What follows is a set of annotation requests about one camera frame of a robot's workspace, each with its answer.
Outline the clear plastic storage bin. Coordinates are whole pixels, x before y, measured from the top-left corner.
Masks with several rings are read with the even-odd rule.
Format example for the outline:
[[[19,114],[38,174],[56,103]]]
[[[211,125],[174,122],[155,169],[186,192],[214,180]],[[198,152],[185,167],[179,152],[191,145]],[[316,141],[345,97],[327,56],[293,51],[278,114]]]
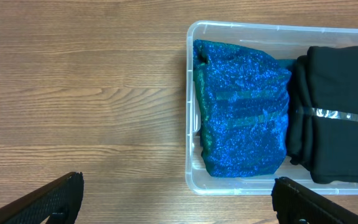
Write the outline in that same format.
[[[358,195],[358,183],[316,184],[302,166],[286,158],[276,173],[247,178],[211,177],[201,157],[201,115],[193,83],[193,41],[210,40],[262,50],[275,59],[296,59],[311,46],[343,48],[358,45],[358,29],[278,26],[235,22],[198,21],[186,35],[186,162],[185,180],[196,194],[269,195],[275,179],[288,177],[321,195]]]

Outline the blue denim jeans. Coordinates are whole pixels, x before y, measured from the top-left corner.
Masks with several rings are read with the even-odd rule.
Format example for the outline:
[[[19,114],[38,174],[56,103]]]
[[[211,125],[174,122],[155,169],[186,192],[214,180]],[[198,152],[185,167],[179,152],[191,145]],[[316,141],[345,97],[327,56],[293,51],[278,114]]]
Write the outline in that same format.
[[[293,71],[294,64],[296,63],[296,59],[278,59],[277,63],[282,68],[285,68],[289,71]]]

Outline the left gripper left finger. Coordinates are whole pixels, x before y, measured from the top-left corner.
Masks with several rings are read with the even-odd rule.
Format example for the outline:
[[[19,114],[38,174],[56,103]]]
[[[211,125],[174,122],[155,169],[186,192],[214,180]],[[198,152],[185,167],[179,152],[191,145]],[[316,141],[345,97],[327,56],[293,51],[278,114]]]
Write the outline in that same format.
[[[69,172],[0,208],[0,224],[74,224],[81,208],[84,178]]]

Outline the large black garment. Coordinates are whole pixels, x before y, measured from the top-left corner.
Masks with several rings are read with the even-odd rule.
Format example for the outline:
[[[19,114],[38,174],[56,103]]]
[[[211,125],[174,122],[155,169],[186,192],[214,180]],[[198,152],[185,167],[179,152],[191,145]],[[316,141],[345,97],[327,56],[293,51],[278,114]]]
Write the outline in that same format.
[[[317,184],[358,183],[358,46],[310,47],[288,84],[287,154]]]

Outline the blue sequin cloth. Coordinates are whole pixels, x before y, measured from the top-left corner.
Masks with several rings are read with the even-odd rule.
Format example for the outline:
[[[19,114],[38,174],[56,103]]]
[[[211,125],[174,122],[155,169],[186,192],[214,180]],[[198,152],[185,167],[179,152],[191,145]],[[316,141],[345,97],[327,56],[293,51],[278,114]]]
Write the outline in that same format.
[[[213,177],[274,174],[285,160],[291,71],[240,45],[195,40],[193,81],[205,167]]]

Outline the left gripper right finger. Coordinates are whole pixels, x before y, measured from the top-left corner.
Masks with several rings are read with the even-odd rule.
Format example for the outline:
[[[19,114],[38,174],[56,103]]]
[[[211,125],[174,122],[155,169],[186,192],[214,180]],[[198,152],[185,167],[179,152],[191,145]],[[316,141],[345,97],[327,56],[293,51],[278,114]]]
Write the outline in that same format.
[[[358,215],[289,179],[275,179],[272,206],[280,224],[358,224]]]

